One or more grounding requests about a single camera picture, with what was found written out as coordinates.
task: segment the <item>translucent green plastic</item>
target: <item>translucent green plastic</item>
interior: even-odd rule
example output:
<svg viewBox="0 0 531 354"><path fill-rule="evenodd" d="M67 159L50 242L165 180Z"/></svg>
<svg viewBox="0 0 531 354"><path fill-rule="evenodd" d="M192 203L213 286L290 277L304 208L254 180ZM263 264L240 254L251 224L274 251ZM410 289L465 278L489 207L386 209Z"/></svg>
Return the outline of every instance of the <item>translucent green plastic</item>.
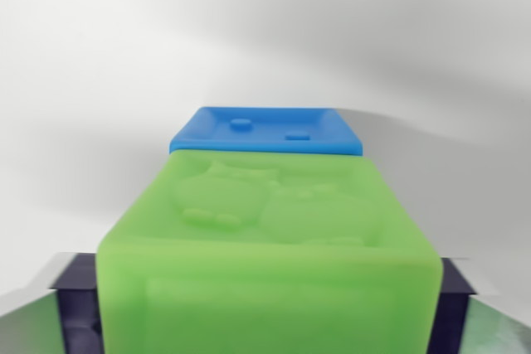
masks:
<svg viewBox="0 0 531 354"><path fill-rule="evenodd" d="M442 273L366 158L189 150L97 270L106 354L420 354Z"/></svg>

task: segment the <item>dark base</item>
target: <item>dark base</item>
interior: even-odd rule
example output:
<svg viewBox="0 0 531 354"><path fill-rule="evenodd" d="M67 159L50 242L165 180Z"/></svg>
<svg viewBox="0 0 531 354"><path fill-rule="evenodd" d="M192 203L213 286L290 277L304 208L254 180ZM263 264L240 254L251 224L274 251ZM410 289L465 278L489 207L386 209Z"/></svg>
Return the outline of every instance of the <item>dark base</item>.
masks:
<svg viewBox="0 0 531 354"><path fill-rule="evenodd" d="M451 260L442 261L444 278L428 354L458 354L469 296L475 292ZM78 254L51 288L57 290L66 354L103 354L95 255Z"/></svg>

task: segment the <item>blue lid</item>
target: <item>blue lid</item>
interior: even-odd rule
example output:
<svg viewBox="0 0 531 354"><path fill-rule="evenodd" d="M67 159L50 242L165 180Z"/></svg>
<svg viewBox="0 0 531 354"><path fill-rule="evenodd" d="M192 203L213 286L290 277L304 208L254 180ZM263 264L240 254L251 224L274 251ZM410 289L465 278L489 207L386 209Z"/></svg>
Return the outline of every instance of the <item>blue lid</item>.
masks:
<svg viewBox="0 0 531 354"><path fill-rule="evenodd" d="M170 143L176 149L362 155L335 109L200 108Z"/></svg>

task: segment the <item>white wall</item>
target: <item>white wall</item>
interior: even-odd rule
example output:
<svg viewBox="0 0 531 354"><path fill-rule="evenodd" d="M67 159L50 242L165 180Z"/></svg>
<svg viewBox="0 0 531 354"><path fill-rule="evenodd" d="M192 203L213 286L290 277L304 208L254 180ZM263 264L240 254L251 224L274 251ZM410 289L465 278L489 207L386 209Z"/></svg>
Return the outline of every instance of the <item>white wall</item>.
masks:
<svg viewBox="0 0 531 354"><path fill-rule="evenodd" d="M94 251L204 104L343 109L531 319L531 0L0 0L0 293Z"/></svg>

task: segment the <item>blue container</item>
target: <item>blue container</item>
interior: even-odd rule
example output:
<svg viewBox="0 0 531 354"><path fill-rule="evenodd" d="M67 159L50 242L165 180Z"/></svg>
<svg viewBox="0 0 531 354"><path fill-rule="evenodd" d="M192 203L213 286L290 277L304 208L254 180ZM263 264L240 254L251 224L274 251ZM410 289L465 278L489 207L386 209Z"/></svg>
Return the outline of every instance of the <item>blue container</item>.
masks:
<svg viewBox="0 0 531 354"><path fill-rule="evenodd" d="M170 143L177 149L363 155L337 111L318 108L200 108Z"/></svg>

